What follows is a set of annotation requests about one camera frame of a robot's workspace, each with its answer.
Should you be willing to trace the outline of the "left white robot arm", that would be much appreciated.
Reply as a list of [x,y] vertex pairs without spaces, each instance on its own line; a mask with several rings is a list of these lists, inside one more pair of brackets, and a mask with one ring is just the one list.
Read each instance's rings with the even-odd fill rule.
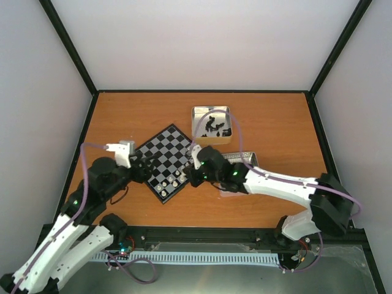
[[111,245],[122,246],[127,224],[119,216],[108,214],[95,228],[91,225],[130,182],[150,179],[154,160],[155,156],[135,154],[127,168],[110,157],[96,159],[48,235],[19,270],[1,277],[1,287],[7,293],[58,293],[93,255]]

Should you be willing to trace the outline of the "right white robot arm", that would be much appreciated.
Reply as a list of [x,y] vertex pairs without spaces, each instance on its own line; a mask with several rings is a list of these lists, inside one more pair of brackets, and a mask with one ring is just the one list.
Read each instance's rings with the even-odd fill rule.
[[266,171],[244,161],[231,163],[218,150],[195,145],[191,163],[183,173],[191,186],[218,184],[226,192],[263,194],[302,206],[305,210],[284,216],[277,226],[277,237],[291,241],[316,233],[342,237],[359,203],[341,183],[327,173],[319,178],[300,178]]

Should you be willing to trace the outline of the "black chess pieces pile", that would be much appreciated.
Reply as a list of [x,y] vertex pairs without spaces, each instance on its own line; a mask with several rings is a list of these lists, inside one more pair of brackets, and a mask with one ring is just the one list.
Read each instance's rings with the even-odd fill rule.
[[230,137],[232,135],[232,129],[226,127],[224,122],[215,123],[216,118],[209,116],[205,123],[205,132],[201,134],[201,137]]

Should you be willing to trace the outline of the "green lit circuit board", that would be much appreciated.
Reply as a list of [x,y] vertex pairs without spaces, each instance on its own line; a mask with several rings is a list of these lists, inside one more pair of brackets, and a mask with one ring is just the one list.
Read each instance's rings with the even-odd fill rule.
[[119,243],[119,254],[129,255],[135,250],[135,241],[132,237],[127,237],[124,241]]

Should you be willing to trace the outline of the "black and silver chessboard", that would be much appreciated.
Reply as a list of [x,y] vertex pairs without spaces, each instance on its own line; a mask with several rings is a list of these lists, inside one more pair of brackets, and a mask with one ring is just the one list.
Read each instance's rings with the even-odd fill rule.
[[[153,163],[152,177],[145,183],[162,204],[168,202],[189,183],[187,178],[184,182],[181,182],[179,178],[181,174],[184,174],[184,168],[191,163],[187,156],[191,143],[192,140],[188,136],[176,125],[171,124],[136,149],[143,157],[159,155]],[[175,171],[179,171],[180,175],[176,176]],[[169,176],[173,178],[172,182],[168,181]],[[173,187],[174,181],[178,183],[177,187]],[[162,186],[163,182],[166,182],[167,186],[158,191],[157,185]],[[163,190],[167,193],[166,197],[161,196]]]

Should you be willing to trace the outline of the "gold square tin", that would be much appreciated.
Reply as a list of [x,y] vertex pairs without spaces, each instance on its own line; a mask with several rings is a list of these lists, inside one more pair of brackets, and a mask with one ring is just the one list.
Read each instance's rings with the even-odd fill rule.
[[215,123],[225,123],[232,129],[232,121],[228,106],[198,106],[192,108],[192,139],[199,145],[221,145],[231,142],[230,137],[201,137],[205,132],[204,126],[209,116],[216,118]]

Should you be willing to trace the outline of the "pink square tin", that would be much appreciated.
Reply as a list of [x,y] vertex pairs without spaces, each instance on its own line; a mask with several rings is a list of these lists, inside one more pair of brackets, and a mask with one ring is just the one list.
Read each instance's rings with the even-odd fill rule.
[[[223,157],[227,159],[231,164],[242,162],[240,153],[224,153]],[[258,159],[257,155],[254,152],[243,152],[244,161],[247,164],[253,165],[258,167]],[[230,191],[220,191],[221,197],[235,197],[235,196],[242,196],[245,195],[241,192],[230,192]]]

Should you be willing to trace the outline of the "black aluminium frame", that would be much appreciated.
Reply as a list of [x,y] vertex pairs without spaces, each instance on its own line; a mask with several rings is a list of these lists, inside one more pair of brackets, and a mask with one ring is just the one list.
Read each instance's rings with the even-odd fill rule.
[[[59,200],[58,207],[55,212],[55,216],[57,217],[58,214],[60,213],[61,205],[64,204],[65,199],[66,199],[66,192],[68,192],[70,183],[71,183],[71,177],[74,175],[74,171],[77,166],[77,160],[79,158],[79,147],[85,140],[88,127],[90,125],[94,109],[96,107],[97,101],[99,100],[99,94],[102,92],[114,92],[114,93],[121,93],[121,92],[126,92],[126,93],[249,93],[249,94],[255,94],[255,93],[274,93],[274,94],[283,94],[283,93],[302,93],[304,94],[306,98],[306,102],[308,104],[309,108],[309,113],[312,118],[312,123],[315,129],[315,134],[317,136],[317,140],[320,146],[320,150],[322,152],[323,160],[325,167],[328,172],[331,172],[334,176],[339,179],[336,165],[334,162],[334,159],[332,157],[332,153],[330,150],[330,146],[328,144],[328,140],[325,135],[325,131],[323,128],[323,124],[320,119],[319,111],[317,109],[316,103],[315,103],[315,95],[318,93],[319,89],[321,88],[322,84],[324,83],[325,79],[327,78],[328,74],[330,73],[331,69],[333,68],[335,62],[337,61],[339,55],[343,51],[344,47],[346,46],[347,42],[350,40],[353,32],[355,31],[356,27],[359,25],[361,19],[367,12],[369,6],[371,5],[372,1],[358,1],[358,4],[356,5],[354,11],[352,12],[349,20],[347,21],[347,24],[345,25],[344,29],[341,32],[341,35],[339,36],[337,42],[335,43],[331,53],[329,54],[328,58],[326,59],[320,73],[317,75],[317,78],[315,79],[315,82],[313,83],[312,87],[310,90],[261,90],[261,89],[251,89],[251,90],[237,90],[237,89],[114,89],[114,90],[108,90],[108,89],[103,89],[103,90],[98,90],[94,86],[94,83],[91,80],[91,77],[89,76],[89,73],[83,64],[83,61],[80,58],[80,55],[77,52],[77,49],[74,46],[74,43],[72,42],[65,26],[63,25],[60,16],[58,15],[58,12],[56,11],[55,6],[53,5],[52,1],[39,1],[40,5],[43,8],[43,11],[45,12],[46,16],[48,17],[49,21],[51,22],[52,27],[55,29],[57,35],[59,36],[61,42],[63,43],[65,49],[68,52],[68,55],[70,56],[72,62],[75,64],[83,82],[87,86],[88,91],[92,95],[92,100],[90,103],[90,106],[88,108],[88,114],[86,116],[85,122],[83,124],[83,128],[80,134],[80,138],[78,139],[77,143],[77,149],[75,150],[75,153],[72,158],[72,163],[70,166],[70,169],[68,171],[68,175],[66,178],[66,182],[64,184],[64,188],[61,193],[61,197]],[[372,279],[375,283],[376,289],[379,291],[379,293],[386,293],[385,288],[383,286],[382,279],[380,277],[380,273],[378,271],[376,262],[374,260],[374,256],[372,254],[372,251],[369,246],[368,240],[366,240],[367,245],[369,248],[365,249],[365,257],[366,261],[368,262],[368,265],[370,267],[370,272],[372,275]]]

